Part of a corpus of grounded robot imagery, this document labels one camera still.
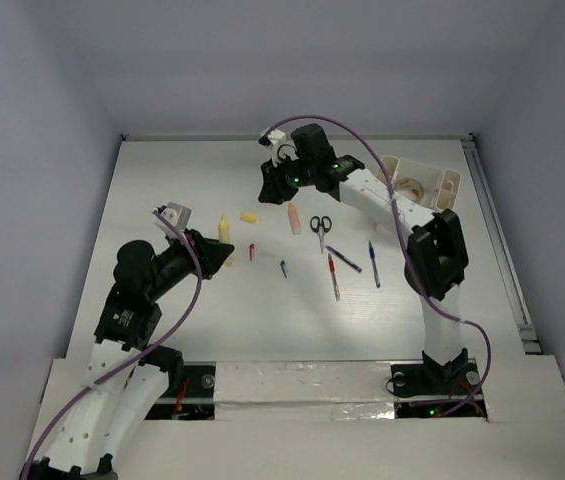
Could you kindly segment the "yellow highlighter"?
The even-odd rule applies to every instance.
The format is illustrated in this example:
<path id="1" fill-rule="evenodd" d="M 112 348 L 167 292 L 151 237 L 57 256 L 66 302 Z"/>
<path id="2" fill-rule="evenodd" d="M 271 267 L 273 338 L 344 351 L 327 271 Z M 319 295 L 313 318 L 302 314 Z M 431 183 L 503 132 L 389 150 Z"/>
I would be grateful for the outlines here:
<path id="1" fill-rule="evenodd" d="M 218 223 L 218 240 L 222 244 L 231 243 L 230 223 L 225 215 L 222 215 Z"/>

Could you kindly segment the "yellow highlighter cap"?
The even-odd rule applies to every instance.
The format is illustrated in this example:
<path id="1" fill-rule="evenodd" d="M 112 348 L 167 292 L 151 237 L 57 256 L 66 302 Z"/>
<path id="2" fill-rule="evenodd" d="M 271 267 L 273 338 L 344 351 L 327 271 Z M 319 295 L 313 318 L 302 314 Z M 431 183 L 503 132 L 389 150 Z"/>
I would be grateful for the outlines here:
<path id="1" fill-rule="evenodd" d="M 240 220 L 245 223 L 255 224 L 258 221 L 258 215 L 254 212 L 244 211 L 240 216 Z"/>

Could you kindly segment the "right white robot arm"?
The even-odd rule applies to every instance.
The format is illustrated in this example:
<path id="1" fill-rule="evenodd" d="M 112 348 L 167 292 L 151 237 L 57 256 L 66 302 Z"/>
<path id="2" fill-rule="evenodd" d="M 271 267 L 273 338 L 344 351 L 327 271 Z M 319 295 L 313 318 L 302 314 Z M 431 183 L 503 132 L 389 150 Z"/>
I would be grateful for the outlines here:
<path id="1" fill-rule="evenodd" d="M 468 265 L 459 217 L 450 209 L 437 212 L 421 206 L 390 189 L 355 157 L 337 156 L 315 123 L 291 134 L 266 131 L 259 143 L 271 153 L 261 166 L 260 202 L 279 205 L 300 188 L 313 186 L 396 236 L 405 258 L 405 278 L 422 305 L 422 379 L 432 391 L 448 390 L 468 362 L 459 327 L 460 285 Z"/>

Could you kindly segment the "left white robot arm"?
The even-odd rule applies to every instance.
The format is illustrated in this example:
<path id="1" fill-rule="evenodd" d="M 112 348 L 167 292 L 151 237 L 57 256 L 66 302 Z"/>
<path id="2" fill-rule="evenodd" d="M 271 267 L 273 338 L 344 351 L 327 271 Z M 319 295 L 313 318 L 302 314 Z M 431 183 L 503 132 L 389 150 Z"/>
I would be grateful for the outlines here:
<path id="1" fill-rule="evenodd" d="M 158 301 L 189 275 L 211 278 L 234 247 L 193 229 L 168 243 L 162 253 L 144 240 L 119 248 L 81 391 L 46 427 L 53 442 L 37 440 L 21 478 L 117 478 L 154 403 L 187 388 L 181 352 L 151 339 L 162 316 Z"/>

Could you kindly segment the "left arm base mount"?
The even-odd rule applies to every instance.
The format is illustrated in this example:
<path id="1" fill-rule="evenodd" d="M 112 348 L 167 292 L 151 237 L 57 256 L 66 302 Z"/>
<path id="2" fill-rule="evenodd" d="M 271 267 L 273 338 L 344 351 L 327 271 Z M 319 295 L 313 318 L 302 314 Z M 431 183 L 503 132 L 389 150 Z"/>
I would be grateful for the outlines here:
<path id="1" fill-rule="evenodd" d="M 215 363 L 185 363 L 177 387 L 150 408 L 146 420 L 206 421 L 215 418 Z"/>

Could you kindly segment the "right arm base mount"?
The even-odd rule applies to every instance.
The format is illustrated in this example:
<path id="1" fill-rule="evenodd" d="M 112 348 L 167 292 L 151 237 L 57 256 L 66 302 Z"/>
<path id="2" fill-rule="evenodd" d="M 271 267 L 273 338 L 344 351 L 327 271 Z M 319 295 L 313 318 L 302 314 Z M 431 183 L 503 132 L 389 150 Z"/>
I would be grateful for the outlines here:
<path id="1" fill-rule="evenodd" d="M 391 366 L 385 389 L 394 398 L 397 419 L 486 419 L 487 407 L 482 391 L 477 391 L 466 404 L 449 413 L 476 389 L 480 380 L 477 365 L 472 361 L 447 383 L 429 379 L 423 364 L 398 363 Z"/>

